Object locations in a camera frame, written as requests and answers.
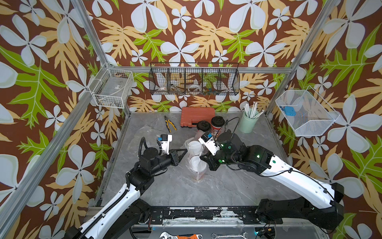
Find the white lid red cup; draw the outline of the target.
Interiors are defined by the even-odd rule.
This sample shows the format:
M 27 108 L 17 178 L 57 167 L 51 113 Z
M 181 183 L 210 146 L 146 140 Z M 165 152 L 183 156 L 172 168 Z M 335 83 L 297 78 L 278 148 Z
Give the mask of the white lid red cup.
M 188 143 L 188 150 L 190 157 L 200 156 L 203 152 L 203 145 L 196 140 L 192 140 Z
M 207 170 L 207 163 L 202 161 L 199 156 L 194 156 L 190 160 L 190 165 L 191 172 L 193 173 L 195 180 L 201 180 Z

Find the white lid red cup front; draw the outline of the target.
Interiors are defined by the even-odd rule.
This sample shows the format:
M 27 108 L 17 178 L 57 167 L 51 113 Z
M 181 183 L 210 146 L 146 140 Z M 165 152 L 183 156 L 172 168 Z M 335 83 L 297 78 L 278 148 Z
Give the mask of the white lid red cup front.
M 188 143 L 188 150 L 190 157 L 200 156 L 203 152 L 203 145 L 196 140 L 192 140 Z

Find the clear plastic carrier bag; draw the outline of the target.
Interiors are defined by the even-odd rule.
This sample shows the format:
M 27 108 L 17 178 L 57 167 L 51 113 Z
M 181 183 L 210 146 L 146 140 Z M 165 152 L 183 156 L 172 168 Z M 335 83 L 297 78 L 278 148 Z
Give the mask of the clear plastic carrier bag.
M 196 135 L 195 135 L 194 137 L 192 137 L 192 138 L 190 138 L 190 139 L 187 139 L 187 140 L 185 141 L 185 144 L 184 144 L 185 148 L 188 150 L 188 143 L 189 143 L 190 141 L 192 141 L 192 140 L 196 140 L 196 141 L 198 141 L 198 139 L 199 139 L 204 133 L 205 133 L 205 132 L 199 130 L 199 131 L 196 133 Z M 194 181 L 196 181 L 196 182 L 200 182 L 203 178 L 202 178 L 201 180 L 197 181 L 197 180 L 195 180 L 194 175 L 193 175 L 193 173 L 191 172 L 191 165 L 190 165 L 190 160 L 191 160 L 191 158 L 192 158 L 192 157 L 190 157 L 189 150 L 188 150 L 187 154 L 186 154 L 185 157 L 182 159 L 181 166 L 184 166 L 184 167 L 185 167 L 185 169 L 186 169 L 186 175 L 187 175 L 187 176 L 191 177 L 191 178 L 192 178 Z

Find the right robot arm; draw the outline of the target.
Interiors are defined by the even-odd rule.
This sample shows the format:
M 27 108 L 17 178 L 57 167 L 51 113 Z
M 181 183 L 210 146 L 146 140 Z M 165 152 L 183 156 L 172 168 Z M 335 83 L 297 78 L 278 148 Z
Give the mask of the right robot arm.
M 344 207 L 340 204 L 344 187 L 341 184 L 314 179 L 260 145 L 246 146 L 230 130 L 217 139 L 206 132 L 199 142 L 208 149 L 201 160 L 208 164 L 211 171 L 216 171 L 221 165 L 236 165 L 238 170 L 273 179 L 299 195 L 290 200 L 262 199 L 255 212 L 259 221 L 305 219 L 322 229 L 335 230 L 344 219 Z

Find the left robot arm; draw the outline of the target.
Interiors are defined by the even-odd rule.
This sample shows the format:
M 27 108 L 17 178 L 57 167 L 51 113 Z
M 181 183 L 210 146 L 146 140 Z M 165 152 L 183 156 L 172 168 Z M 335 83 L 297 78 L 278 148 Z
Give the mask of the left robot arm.
M 186 148 L 170 149 L 168 154 L 159 154 L 158 149 L 149 147 L 138 152 L 139 161 L 125 175 L 126 182 L 118 193 L 91 219 L 79 228 L 71 227 L 65 239 L 103 239 L 127 209 L 151 186 L 154 178 L 177 166 L 187 154 Z

